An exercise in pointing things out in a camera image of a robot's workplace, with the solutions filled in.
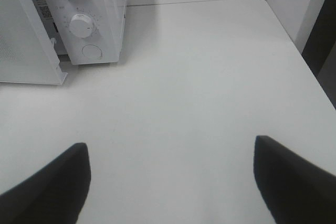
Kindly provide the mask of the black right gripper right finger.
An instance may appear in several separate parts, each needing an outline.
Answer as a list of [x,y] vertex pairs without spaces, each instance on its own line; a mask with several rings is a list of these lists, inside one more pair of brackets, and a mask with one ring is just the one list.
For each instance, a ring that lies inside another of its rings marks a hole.
[[335,176],[269,136],[257,136],[253,172],[275,223],[335,223]]

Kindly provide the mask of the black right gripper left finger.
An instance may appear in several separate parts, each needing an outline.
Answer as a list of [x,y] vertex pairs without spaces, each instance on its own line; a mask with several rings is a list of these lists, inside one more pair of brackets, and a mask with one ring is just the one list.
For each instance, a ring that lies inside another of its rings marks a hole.
[[76,143],[1,194],[1,223],[76,223],[91,183],[86,143]]

